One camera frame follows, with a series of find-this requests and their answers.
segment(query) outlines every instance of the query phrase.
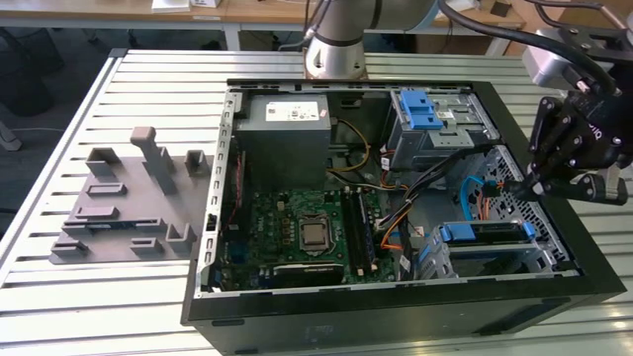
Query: sticker label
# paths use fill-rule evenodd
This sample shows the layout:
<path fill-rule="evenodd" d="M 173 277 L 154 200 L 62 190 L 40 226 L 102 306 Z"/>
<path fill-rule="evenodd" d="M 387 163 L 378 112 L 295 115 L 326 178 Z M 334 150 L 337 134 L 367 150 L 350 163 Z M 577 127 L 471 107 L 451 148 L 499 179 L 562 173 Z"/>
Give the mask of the sticker label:
<path fill-rule="evenodd" d="M 451 111 L 435 111 L 435 115 L 438 119 L 454 119 Z"/>
<path fill-rule="evenodd" d="M 389 166 L 390 166 L 389 158 L 381 157 L 381 159 L 379 159 L 379 166 L 381 166 L 381 168 L 382 168 L 385 171 L 389 170 Z"/>
<path fill-rule="evenodd" d="M 317 121 L 317 102 L 269 102 L 266 121 Z"/>
<path fill-rule="evenodd" d="M 402 268 L 406 270 L 406 272 L 410 271 L 411 263 L 403 255 L 399 256 L 399 266 L 402 266 Z"/>
<path fill-rule="evenodd" d="M 219 16 L 194 16 L 193 20 L 219 21 Z"/>

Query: blue drive bay latch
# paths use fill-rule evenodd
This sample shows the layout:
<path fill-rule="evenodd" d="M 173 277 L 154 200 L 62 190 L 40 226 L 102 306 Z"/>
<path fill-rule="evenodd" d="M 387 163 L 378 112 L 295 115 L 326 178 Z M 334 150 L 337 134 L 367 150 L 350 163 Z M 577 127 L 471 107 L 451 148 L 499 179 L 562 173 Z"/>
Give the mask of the blue drive bay latch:
<path fill-rule="evenodd" d="M 413 130 L 441 130 L 442 120 L 437 119 L 433 102 L 421 90 L 405 90 L 399 92 L 401 107 L 410 118 Z"/>

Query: cardboard box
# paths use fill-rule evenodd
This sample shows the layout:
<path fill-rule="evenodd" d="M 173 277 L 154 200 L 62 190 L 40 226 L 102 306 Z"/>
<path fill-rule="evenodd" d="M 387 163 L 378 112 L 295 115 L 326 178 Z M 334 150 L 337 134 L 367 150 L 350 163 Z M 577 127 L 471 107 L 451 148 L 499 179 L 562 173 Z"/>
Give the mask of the cardboard box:
<path fill-rule="evenodd" d="M 221 0 L 190 0 L 193 6 L 217 7 Z"/>

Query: aluminum slotted table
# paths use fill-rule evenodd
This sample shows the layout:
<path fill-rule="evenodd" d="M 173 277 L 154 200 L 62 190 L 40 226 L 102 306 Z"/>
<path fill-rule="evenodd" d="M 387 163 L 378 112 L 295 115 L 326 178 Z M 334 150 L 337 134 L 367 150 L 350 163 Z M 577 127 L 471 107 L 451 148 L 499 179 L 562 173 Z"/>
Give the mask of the aluminum slotted table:
<path fill-rule="evenodd" d="M 529 134 L 537 88 L 518 59 L 370 54 L 371 79 L 489 81 Z M 112 56 L 0 242 L 0 355 L 217 355 L 179 325 L 189 260 L 54 266 L 49 248 L 74 204 L 94 147 L 138 156 L 134 126 L 154 126 L 173 156 L 213 155 L 225 79 L 298 79 L 298 53 L 130 50 Z M 633 290 L 633 201 L 573 202 L 609 262 Z M 565 312 L 514 335 L 366 346 L 358 355 L 630 355 L 633 291 Z"/>

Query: motherboard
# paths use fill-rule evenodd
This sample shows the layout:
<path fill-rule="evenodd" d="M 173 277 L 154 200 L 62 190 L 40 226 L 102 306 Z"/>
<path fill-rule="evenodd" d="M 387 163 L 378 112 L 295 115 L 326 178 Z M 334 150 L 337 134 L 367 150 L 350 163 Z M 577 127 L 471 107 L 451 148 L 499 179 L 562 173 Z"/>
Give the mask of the motherboard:
<path fill-rule="evenodd" d="M 374 250 L 379 216 L 374 191 L 254 193 L 247 238 L 227 242 L 225 287 L 287 288 L 318 278 L 341 285 L 394 281 L 391 257 Z"/>

